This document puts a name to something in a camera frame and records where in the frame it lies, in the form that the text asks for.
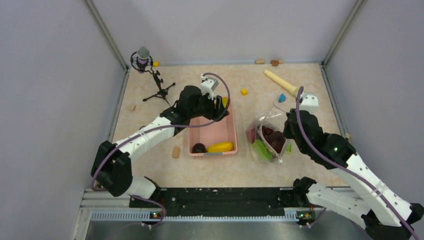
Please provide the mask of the dark maroon toy fruit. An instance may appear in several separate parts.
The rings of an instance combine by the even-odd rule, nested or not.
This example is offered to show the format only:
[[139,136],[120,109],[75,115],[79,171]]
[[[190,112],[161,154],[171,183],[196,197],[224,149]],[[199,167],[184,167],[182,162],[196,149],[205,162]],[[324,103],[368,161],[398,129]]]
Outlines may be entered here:
[[267,126],[261,128],[265,141],[278,153],[280,154],[283,150],[283,146],[286,143],[286,138],[283,133],[279,130],[273,130]]

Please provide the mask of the yellow toy mango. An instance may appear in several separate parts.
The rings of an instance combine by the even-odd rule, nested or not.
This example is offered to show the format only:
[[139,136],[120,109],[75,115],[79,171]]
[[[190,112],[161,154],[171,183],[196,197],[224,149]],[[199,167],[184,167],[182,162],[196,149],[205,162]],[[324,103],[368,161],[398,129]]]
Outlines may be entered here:
[[226,96],[224,96],[223,98],[222,98],[222,105],[223,105],[223,107],[225,108],[227,105],[228,105],[228,97],[226,97]]

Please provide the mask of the clear zip top bag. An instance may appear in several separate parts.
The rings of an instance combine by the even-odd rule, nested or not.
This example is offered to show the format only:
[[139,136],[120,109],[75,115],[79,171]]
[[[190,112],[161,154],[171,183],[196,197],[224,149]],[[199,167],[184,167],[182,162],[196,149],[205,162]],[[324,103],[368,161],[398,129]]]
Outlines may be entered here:
[[252,154],[252,157],[262,163],[283,163],[283,156],[286,152],[287,147],[290,144],[290,141],[286,138],[286,142],[282,148],[281,153],[277,153],[266,141],[262,133],[262,126],[271,128],[273,130],[277,130],[283,133],[285,128],[285,122],[287,120],[286,111],[283,110],[281,107],[277,106],[276,104],[273,104],[272,107],[267,109],[265,112],[260,113],[257,115],[253,121],[250,123],[249,126],[256,126],[256,140],[263,141],[266,148],[273,154],[273,159],[271,161],[265,161],[260,159],[257,154],[255,153],[253,149],[253,144],[249,144],[250,151]]

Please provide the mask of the pink plastic basket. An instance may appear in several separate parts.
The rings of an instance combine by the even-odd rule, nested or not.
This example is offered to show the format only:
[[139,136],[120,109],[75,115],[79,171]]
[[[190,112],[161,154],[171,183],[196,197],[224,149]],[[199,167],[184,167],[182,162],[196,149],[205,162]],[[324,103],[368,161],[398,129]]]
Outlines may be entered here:
[[[208,126],[189,128],[188,129],[188,155],[192,158],[214,158],[214,157],[230,157],[238,152],[237,128],[234,118],[233,106],[230,103],[228,108],[229,114],[221,121],[215,122]],[[206,152],[195,153],[193,147],[195,144],[201,143],[205,147],[224,142],[233,143],[233,149],[222,152]]]

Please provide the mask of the green toy starfruit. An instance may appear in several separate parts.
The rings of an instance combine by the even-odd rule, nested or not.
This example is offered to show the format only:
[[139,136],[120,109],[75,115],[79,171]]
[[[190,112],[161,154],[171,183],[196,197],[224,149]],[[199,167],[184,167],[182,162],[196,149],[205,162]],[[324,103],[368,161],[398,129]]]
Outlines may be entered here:
[[252,147],[256,155],[264,161],[270,162],[273,159],[273,154],[267,149],[262,140],[256,139]]

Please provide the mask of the dark purple toy fruit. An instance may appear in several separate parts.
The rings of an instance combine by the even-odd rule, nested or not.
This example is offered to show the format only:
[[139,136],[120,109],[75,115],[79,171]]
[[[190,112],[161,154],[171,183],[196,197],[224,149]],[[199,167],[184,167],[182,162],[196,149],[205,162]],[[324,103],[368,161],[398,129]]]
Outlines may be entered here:
[[193,154],[203,154],[203,153],[206,153],[207,152],[207,148],[206,148],[206,146],[203,143],[200,143],[199,142],[199,143],[196,143],[192,147],[191,152]]

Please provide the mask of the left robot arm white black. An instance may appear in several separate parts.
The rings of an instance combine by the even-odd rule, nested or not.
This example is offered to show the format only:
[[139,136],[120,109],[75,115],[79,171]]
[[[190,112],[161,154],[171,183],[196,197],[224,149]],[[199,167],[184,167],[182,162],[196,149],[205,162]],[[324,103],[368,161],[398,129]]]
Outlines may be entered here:
[[156,206],[161,198],[157,185],[147,177],[133,175],[135,162],[154,146],[191,128],[192,119],[204,117],[209,120],[208,126],[228,114],[222,96],[203,93],[194,85],[185,86],[175,103],[150,124],[115,143],[106,140],[100,144],[90,173],[91,189],[95,191],[95,185],[100,184],[114,197],[139,196],[147,206]]

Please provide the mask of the blue toy block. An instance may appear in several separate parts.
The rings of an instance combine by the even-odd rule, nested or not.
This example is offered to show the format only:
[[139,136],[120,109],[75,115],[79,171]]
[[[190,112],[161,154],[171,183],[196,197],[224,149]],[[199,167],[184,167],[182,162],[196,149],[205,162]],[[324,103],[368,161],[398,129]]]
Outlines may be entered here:
[[286,99],[287,99],[286,95],[285,95],[285,94],[283,94],[283,93],[281,93],[281,94],[279,95],[279,97],[278,97],[278,102],[279,102],[279,103],[283,103],[283,102],[285,102],[285,101],[286,101]]

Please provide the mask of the cream toy rolling pin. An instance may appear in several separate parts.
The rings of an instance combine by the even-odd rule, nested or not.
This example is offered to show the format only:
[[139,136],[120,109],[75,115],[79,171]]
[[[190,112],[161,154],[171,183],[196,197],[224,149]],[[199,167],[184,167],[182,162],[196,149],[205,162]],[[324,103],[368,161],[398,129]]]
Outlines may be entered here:
[[271,79],[272,81],[274,81],[275,83],[277,83],[278,85],[280,85],[282,88],[284,88],[285,90],[287,90],[292,96],[296,97],[298,92],[299,92],[299,88],[291,83],[289,83],[288,81],[282,79],[281,77],[279,77],[278,75],[274,74],[273,72],[269,71],[269,70],[264,70],[263,72],[269,79]]

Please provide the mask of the yellow cube block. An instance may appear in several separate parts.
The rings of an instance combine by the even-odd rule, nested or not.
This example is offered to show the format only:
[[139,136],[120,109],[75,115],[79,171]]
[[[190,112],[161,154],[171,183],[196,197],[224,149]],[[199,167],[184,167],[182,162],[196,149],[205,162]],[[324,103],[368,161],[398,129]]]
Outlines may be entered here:
[[246,95],[248,95],[248,90],[246,89],[246,88],[243,88],[242,90],[241,90],[241,95],[242,96],[246,96]]

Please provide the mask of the black microphone tripod stand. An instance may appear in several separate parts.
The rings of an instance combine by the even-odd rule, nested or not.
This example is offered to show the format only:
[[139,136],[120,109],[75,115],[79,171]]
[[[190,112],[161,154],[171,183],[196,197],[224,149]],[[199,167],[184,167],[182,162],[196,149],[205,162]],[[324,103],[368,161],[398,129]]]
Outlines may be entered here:
[[154,82],[155,82],[156,86],[158,87],[158,91],[157,91],[157,93],[155,93],[155,94],[153,94],[153,95],[151,95],[147,98],[144,98],[142,101],[146,102],[146,101],[148,101],[149,99],[152,99],[152,98],[159,98],[159,99],[163,99],[169,106],[171,106],[171,104],[167,100],[167,95],[169,94],[169,89],[171,87],[174,87],[176,85],[176,83],[173,82],[170,86],[162,88],[162,84],[164,83],[164,81],[163,81],[162,78],[159,78],[159,76],[161,75],[160,72],[158,70],[156,70],[156,71],[149,70],[148,72],[152,75]]

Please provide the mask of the tan wooden block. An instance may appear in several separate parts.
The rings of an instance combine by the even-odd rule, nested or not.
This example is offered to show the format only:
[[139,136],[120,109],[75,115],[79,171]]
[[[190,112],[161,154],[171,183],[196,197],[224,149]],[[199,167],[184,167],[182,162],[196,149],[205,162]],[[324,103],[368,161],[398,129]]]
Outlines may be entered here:
[[174,159],[178,159],[178,158],[179,158],[179,156],[180,156],[180,147],[175,146],[175,147],[172,149],[171,157],[172,157],[172,158],[174,158]]

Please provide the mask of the tan cork block at wall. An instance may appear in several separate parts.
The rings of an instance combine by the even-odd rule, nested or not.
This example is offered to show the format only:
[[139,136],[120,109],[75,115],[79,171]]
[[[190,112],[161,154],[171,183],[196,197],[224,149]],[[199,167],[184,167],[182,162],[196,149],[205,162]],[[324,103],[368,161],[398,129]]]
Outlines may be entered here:
[[255,64],[256,65],[263,65],[265,63],[266,63],[266,60],[265,59],[257,59],[257,60],[255,60]]

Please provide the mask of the brown round block at wall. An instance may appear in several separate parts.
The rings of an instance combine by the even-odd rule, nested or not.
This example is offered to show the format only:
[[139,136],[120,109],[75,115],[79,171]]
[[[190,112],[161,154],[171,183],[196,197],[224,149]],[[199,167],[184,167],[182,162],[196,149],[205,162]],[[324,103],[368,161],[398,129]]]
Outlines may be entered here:
[[278,60],[276,60],[276,59],[273,59],[273,60],[270,61],[270,64],[272,66],[276,67],[276,66],[278,66],[280,64],[280,62]]

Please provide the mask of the grey microphone with shock mount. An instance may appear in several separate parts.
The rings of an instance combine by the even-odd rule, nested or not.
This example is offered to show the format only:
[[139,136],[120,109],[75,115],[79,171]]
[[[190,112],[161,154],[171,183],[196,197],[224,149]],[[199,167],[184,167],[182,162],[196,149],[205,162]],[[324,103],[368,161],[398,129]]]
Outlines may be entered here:
[[153,58],[150,55],[150,51],[145,46],[141,46],[131,55],[130,63],[131,66],[140,74],[154,73]]

